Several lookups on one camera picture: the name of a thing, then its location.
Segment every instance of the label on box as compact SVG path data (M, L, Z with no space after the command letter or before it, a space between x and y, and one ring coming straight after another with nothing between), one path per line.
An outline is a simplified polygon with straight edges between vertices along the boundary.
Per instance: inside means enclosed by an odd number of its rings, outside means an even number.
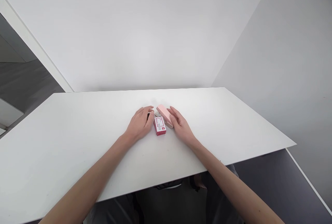
M163 117L155 117L154 125L156 133L166 132L166 126Z

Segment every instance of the forearm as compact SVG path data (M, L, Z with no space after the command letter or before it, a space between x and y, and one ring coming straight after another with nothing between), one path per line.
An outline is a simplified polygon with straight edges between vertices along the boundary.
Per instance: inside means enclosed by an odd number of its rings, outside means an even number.
M132 146L129 137L122 135L112 147L75 183L48 212L40 224L79 223L103 191L111 174Z
M189 147L209 171L246 223L283 223L262 199L198 140L192 142Z

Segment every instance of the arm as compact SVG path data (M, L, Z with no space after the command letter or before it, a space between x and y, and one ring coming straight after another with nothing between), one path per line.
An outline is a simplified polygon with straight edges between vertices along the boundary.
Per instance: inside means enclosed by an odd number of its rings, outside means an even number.
M60 201L47 213L44 223L82 223L97 201L113 171L126 152L151 128L153 106L140 108L132 117L125 133L112 147L75 183Z
M195 153L246 223L283 223L258 195L195 138L179 111L173 107L168 111L177 136Z

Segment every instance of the hand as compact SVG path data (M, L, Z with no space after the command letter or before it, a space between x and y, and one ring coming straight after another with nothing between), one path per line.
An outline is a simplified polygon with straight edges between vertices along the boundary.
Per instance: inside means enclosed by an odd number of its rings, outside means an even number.
M175 133L178 138L187 145L196 142L197 139L195 138L186 119L181 115L181 113L172 106L170 109L167 108L167 110L171 114L170 120L172 121L172 125L174 126Z
M124 132L124 135L128 136L133 142L143 138L151 129L152 122L154 120L153 106L146 106L140 108L131 118L131 121Z

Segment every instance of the person's right hand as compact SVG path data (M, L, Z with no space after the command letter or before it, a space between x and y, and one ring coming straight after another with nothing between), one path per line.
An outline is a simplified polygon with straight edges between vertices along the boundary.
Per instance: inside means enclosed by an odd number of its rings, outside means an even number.
M172 121L172 125L174 126L178 138L187 145L195 143L197 139L181 113L172 106L170 106L170 109L167 108L167 110L171 114L170 120Z

